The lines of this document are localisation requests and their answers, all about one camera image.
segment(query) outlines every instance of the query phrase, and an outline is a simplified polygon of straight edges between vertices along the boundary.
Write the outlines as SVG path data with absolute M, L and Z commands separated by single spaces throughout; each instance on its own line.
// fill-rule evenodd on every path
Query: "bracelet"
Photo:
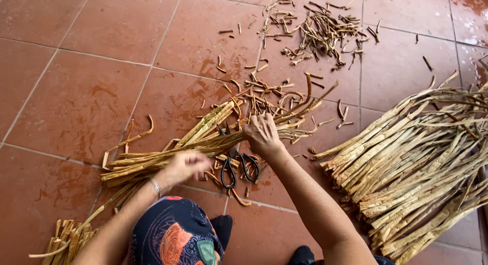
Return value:
M 156 189 L 156 192 L 158 193 L 158 199 L 161 198 L 161 188 L 159 187 L 158 183 L 154 180 L 154 178 L 150 179 L 151 184 L 153 184 L 154 188 Z

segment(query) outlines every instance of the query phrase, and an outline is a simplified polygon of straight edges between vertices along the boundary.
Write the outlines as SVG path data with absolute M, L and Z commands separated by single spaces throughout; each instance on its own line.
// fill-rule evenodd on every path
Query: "hand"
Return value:
M 249 125 L 242 127 L 244 135 L 251 145 L 251 150 L 263 159 L 277 150 L 284 149 L 280 141 L 273 116 L 270 113 L 251 116 Z
M 168 166 L 155 175 L 154 180 L 160 186 L 165 183 L 174 186 L 191 177 L 198 180 L 204 176 L 204 170 L 210 169 L 211 166 L 210 159 L 201 152 L 182 152 L 175 155 Z

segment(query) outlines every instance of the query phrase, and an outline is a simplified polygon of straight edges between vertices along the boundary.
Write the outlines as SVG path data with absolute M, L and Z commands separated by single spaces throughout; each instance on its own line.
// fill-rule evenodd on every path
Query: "woman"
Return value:
M 298 248 L 290 264 L 390 264 L 377 260 L 351 221 L 281 143 L 271 114 L 252 116 L 242 127 L 251 149 L 266 160 L 295 204 L 297 211 L 324 254 L 314 261 L 307 246 Z M 232 228 L 230 216 L 208 220 L 188 199 L 161 195 L 175 185 L 199 178 L 211 167 L 198 152 L 173 158 L 133 196 L 80 252 L 79 264 L 219 264 Z

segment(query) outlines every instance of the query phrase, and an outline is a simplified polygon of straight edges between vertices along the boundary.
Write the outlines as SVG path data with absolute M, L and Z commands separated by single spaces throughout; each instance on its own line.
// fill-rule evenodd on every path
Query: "scissors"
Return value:
M 225 121 L 225 133 L 223 132 L 223 130 L 222 130 L 222 128 L 220 127 L 220 125 L 217 125 L 217 127 L 219 128 L 219 131 L 220 131 L 220 134 L 221 134 L 221 135 L 223 135 L 223 136 L 224 136 L 224 135 L 230 135 L 230 129 L 229 129 L 229 124 L 227 123 L 227 120 Z M 226 189 L 232 189 L 232 188 L 234 188 L 234 187 L 236 186 L 236 184 L 237 184 L 236 174 L 234 173 L 234 170 L 232 169 L 232 165 L 231 165 L 231 163 L 230 163 L 230 160 L 231 160 L 232 158 L 234 158 L 234 157 L 237 157 L 237 156 L 239 156 L 239 157 L 241 158 L 241 164 L 242 164 L 242 168 L 244 169 L 244 174 L 245 174 L 245 176 L 246 176 L 247 180 L 254 182 L 254 181 L 258 180 L 259 175 L 261 174 L 261 171 L 260 171 L 260 169 L 259 169 L 258 162 L 256 162 L 256 160 L 255 160 L 254 158 L 250 157 L 250 156 L 249 156 L 249 155 L 247 155 L 247 154 L 240 154 L 240 153 L 239 153 L 239 152 L 236 150 L 236 148 L 235 148 L 235 147 L 232 147 L 232 148 L 231 148 L 231 149 L 228 151 L 228 153 L 227 153 L 227 159 L 224 161 L 224 163 L 223 163 L 223 165 L 222 165 L 222 171 L 221 171 L 221 173 L 220 173 L 220 181 L 222 182 L 222 185 L 223 185 L 223 186 L 224 186 Z M 244 158 L 247 158 L 247 159 L 248 159 L 249 161 L 251 161 L 251 162 L 254 164 L 254 166 L 256 167 L 256 170 L 258 171 L 258 174 L 256 175 L 256 178 L 254 178 L 254 179 L 253 179 L 253 178 L 251 178 L 251 177 L 249 176 L 249 174 L 247 173 L 246 162 L 244 161 Z M 234 180 L 234 182 L 233 182 L 233 183 L 231 183 L 231 185 L 230 185 L 230 186 L 227 186 L 227 185 L 225 184 L 224 180 L 223 180 L 223 173 L 224 173 L 225 168 L 227 167 L 227 165 L 228 165 L 228 167 L 229 167 L 229 174 L 230 174 L 230 176 L 232 177 L 232 179 Z

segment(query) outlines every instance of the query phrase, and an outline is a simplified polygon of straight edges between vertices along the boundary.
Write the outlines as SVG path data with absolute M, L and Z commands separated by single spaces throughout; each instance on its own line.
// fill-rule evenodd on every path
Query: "red tile floor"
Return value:
M 326 150 L 355 136 L 403 97 L 426 88 L 455 69 L 455 87 L 486 81 L 477 60 L 488 52 L 488 0 L 354 0 L 347 14 L 375 28 L 383 19 L 380 43 L 366 42 L 363 60 L 350 70 L 331 73 L 333 60 L 309 60 L 290 67 L 280 54 L 299 39 L 262 41 L 264 5 L 275 0 L 0 0 L 0 256 L 4 264 L 39 264 L 57 219 L 82 221 L 103 203 L 111 189 L 101 185 L 103 152 L 120 142 L 128 122 L 135 132 L 155 120 L 154 132 L 131 144 L 133 152 L 161 150 L 183 136 L 207 113 L 202 101 L 219 103 L 229 95 L 224 83 L 243 82 L 246 65 L 270 60 L 259 77 L 279 85 L 290 77 L 304 91 L 303 72 L 324 75 L 340 86 L 314 111 L 315 119 L 336 117 L 337 100 L 349 105 L 354 125 L 320 127 L 313 138 L 288 149 Z M 303 19 L 308 1 L 347 4 L 350 0 L 294 0 L 279 5 Z M 257 21 L 251 29 L 247 26 Z M 237 23 L 243 27 L 237 32 Z M 233 28 L 235 39 L 217 31 Z M 278 33 L 273 28 L 270 33 Z M 415 44 L 415 35 L 419 43 Z M 226 74 L 216 68 L 222 56 Z M 323 90 L 314 90 L 319 96 Z M 305 123 L 303 128 L 311 128 Z M 242 143 L 241 150 L 248 150 Z M 335 199 L 330 180 L 317 162 L 299 163 Z M 295 211 L 276 175 L 268 168 L 251 186 L 249 207 L 239 205 L 211 182 L 188 183 L 171 194 L 193 199 L 209 217 L 230 214 L 234 228 L 224 264 L 285 264 L 296 247 L 307 244 L 322 254 Z M 93 222 L 102 225 L 111 209 Z M 443 234 L 409 264 L 488 264 L 482 210 Z M 360 233 L 361 227 L 356 224 Z

